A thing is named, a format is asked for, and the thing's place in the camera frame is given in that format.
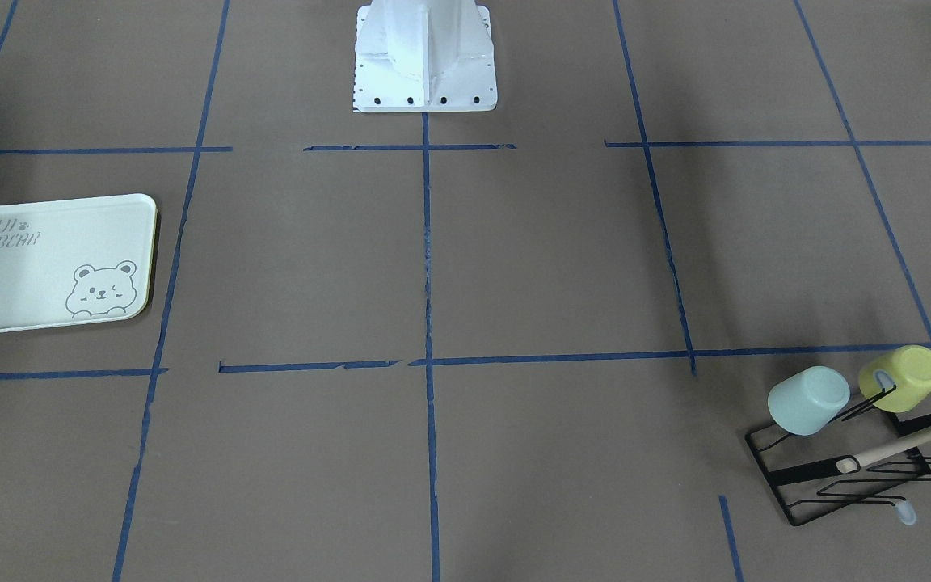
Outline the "light green cup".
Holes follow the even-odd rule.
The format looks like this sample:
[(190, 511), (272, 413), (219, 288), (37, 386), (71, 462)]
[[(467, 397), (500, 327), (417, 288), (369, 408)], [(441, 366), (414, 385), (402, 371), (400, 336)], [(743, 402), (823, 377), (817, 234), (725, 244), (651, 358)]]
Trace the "light green cup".
[(792, 435), (810, 436), (849, 404), (849, 383), (835, 369), (816, 365), (777, 383), (766, 398), (773, 422)]

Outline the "cream bear tray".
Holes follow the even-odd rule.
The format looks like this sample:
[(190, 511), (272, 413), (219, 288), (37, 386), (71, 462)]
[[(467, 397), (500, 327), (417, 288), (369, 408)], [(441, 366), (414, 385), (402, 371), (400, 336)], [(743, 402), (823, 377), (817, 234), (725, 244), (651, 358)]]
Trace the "cream bear tray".
[(0, 334), (136, 316), (156, 232), (145, 194), (0, 205)]

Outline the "yellow cup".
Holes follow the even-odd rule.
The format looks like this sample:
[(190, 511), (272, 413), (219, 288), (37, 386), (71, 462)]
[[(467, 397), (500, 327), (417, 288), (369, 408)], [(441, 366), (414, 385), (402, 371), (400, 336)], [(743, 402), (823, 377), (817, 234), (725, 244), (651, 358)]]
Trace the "yellow cup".
[(931, 349), (905, 345), (886, 352), (861, 368), (857, 386), (878, 409), (909, 412), (931, 394)]

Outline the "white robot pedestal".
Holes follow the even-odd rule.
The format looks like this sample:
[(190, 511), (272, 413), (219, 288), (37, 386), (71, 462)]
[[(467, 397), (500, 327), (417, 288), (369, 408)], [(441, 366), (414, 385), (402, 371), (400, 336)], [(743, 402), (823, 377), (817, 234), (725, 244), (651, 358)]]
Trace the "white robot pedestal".
[(495, 110), (491, 12), (475, 1), (373, 1), (356, 15), (352, 110)]

